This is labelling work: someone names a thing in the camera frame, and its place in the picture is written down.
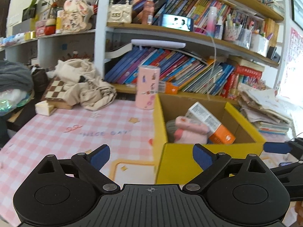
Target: chessboard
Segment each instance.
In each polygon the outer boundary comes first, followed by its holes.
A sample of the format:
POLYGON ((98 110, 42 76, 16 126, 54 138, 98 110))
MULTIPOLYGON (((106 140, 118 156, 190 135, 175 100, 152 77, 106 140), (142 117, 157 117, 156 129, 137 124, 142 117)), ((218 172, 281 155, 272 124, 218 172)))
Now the chessboard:
POLYGON ((48 87, 43 93, 41 101, 47 101, 50 105, 54 105, 60 109, 72 109, 73 107, 68 105, 62 97, 65 90, 63 89, 64 82, 58 76, 51 79, 48 87))

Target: gray cloth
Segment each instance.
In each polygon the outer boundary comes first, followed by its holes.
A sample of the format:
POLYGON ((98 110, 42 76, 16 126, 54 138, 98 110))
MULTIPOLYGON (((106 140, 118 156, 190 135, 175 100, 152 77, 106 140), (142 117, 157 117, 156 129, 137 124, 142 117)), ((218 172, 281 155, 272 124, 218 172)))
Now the gray cloth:
POLYGON ((0 92, 20 89, 26 92, 34 87, 31 71, 22 63, 0 60, 0 92))

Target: open cardboard box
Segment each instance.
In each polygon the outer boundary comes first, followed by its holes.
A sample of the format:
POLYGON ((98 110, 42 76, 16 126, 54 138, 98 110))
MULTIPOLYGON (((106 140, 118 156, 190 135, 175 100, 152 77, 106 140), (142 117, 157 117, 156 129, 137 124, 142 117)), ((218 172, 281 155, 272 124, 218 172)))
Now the open cardboard box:
POLYGON ((254 126, 225 99, 197 95, 195 98, 159 94, 155 100, 153 155, 156 184, 184 185, 202 172, 193 160, 193 144, 169 143, 166 122, 184 116, 196 102, 200 102, 236 137, 231 145, 204 145, 213 153, 225 152, 233 158, 244 159, 247 154, 260 155, 266 142, 254 126))

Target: beige cloth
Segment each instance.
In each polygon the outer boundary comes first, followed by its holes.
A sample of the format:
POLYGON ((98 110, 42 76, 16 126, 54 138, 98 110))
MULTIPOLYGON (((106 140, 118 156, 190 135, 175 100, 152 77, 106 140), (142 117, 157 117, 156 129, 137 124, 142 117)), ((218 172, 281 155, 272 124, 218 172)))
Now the beige cloth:
POLYGON ((80 103, 84 108, 96 111, 112 103, 117 96, 116 89, 101 79, 88 60, 59 60, 55 74, 64 82, 66 92, 62 99, 68 105, 80 103), (79 83, 80 76, 87 82, 79 83))

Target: pink checkered tablecloth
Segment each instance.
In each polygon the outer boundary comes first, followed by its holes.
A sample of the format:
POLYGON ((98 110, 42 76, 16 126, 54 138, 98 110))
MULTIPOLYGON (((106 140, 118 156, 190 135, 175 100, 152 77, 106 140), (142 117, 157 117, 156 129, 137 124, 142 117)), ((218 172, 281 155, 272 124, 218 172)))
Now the pink checkered tablecloth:
POLYGON ((106 176, 117 159, 152 161, 152 112, 116 100, 96 112, 74 107, 58 109, 50 117, 36 115, 0 151, 0 215, 13 226, 20 223, 14 193, 47 154, 67 159, 108 144, 110 161, 101 170, 106 176))

